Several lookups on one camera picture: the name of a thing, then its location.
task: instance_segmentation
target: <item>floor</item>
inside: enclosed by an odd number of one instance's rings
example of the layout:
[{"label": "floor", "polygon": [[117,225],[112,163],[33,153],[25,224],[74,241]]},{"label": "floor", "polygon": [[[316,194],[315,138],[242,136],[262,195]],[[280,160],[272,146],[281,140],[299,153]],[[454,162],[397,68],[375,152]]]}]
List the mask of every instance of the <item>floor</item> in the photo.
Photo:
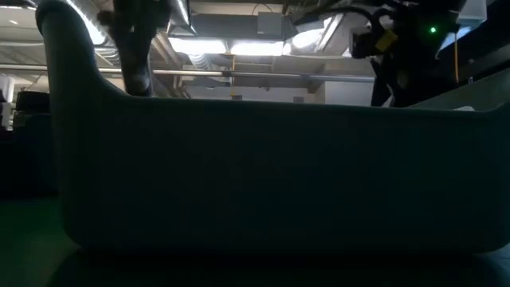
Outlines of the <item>floor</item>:
[{"label": "floor", "polygon": [[0,286],[510,286],[510,246],[476,256],[89,253],[56,200],[0,202]]}]

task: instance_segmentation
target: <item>pipe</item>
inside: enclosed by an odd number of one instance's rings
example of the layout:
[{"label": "pipe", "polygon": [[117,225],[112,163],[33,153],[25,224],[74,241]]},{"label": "pipe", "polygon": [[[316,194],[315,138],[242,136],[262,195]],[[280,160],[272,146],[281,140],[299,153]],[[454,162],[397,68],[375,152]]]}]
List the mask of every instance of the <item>pipe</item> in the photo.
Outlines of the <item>pipe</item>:
[{"label": "pipe", "polygon": [[[100,73],[118,74],[119,68],[98,68]],[[8,71],[26,71],[26,72],[44,72],[47,70],[45,65],[12,65],[0,64],[0,70]],[[263,73],[263,72],[242,72],[242,71],[199,71],[183,69],[156,69],[152,71],[156,75],[175,75],[175,76],[200,76],[200,77],[266,77],[281,78],[306,81],[340,81],[355,83],[371,83],[374,77],[371,76],[352,76],[352,75],[321,75],[307,73]]]},{"label": "pipe", "polygon": [[0,46],[5,47],[34,47],[42,46],[45,43],[41,42],[18,42],[18,41],[0,41]]}]

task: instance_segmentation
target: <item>fluorescent light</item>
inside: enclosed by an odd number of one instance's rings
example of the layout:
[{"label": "fluorescent light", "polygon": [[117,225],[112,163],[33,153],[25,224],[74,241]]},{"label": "fluorescent light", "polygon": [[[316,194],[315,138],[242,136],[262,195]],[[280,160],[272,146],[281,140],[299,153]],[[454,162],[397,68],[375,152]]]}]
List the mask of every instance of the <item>fluorescent light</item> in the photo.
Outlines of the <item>fluorescent light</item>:
[{"label": "fluorescent light", "polygon": [[66,2],[80,15],[81,20],[85,23],[85,26],[87,27],[88,34],[90,35],[90,38],[92,39],[92,43],[94,45],[103,44],[104,40],[106,40],[106,36],[104,36],[103,33],[101,33],[97,27],[92,24],[90,20],[88,20],[87,17],[81,12],[80,9],[74,4],[72,0],[66,0]]},{"label": "fluorescent light", "polygon": [[329,23],[333,20],[333,17],[329,17],[328,19],[324,19],[324,28],[326,29],[329,25]]},{"label": "fluorescent light", "polygon": [[284,55],[289,55],[291,52],[292,52],[292,47],[289,43],[285,44],[283,50],[281,51],[281,53]]},{"label": "fluorescent light", "polygon": [[168,38],[168,40],[175,52],[186,53],[188,55],[226,53],[223,40],[179,39],[173,37]]},{"label": "fluorescent light", "polygon": [[0,9],[16,9],[16,10],[20,10],[20,9],[29,9],[29,10],[36,10],[35,7],[30,7],[30,6],[25,6],[25,7],[21,7],[21,6],[0,6]]},{"label": "fluorescent light", "polygon": [[234,45],[231,53],[244,56],[281,56],[284,42],[245,42]]},{"label": "fluorescent light", "polygon": [[313,29],[303,33],[298,33],[292,39],[292,43],[296,48],[302,49],[316,43],[320,39],[320,36],[323,32],[324,29]]},{"label": "fluorescent light", "polygon": [[343,52],[342,57],[352,57],[351,51],[349,50],[349,48],[347,48],[345,50],[345,52]]}]

